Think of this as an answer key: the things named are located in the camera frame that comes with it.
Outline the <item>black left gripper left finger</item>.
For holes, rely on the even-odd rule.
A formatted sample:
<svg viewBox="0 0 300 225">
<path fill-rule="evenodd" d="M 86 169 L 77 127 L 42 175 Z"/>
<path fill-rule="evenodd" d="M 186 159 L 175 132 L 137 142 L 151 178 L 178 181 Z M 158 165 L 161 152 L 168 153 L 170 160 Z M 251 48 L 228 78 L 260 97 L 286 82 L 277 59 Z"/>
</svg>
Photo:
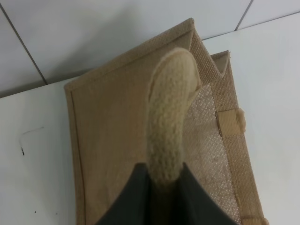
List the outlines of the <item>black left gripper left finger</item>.
<svg viewBox="0 0 300 225">
<path fill-rule="evenodd" d="M 150 225 L 151 181 L 146 164 L 138 163 L 98 225 Z"/>
</svg>

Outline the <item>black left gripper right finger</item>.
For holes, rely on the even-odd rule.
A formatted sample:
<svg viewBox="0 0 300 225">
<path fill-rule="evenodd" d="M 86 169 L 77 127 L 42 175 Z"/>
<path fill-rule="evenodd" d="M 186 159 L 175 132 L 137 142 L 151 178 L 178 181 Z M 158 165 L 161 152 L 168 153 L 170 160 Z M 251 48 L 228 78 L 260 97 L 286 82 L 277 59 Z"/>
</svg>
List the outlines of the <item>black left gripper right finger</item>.
<svg viewBox="0 0 300 225">
<path fill-rule="evenodd" d="M 233 225 L 234 221 L 218 207 L 183 164 L 176 181 L 173 206 L 174 225 Z"/>
</svg>

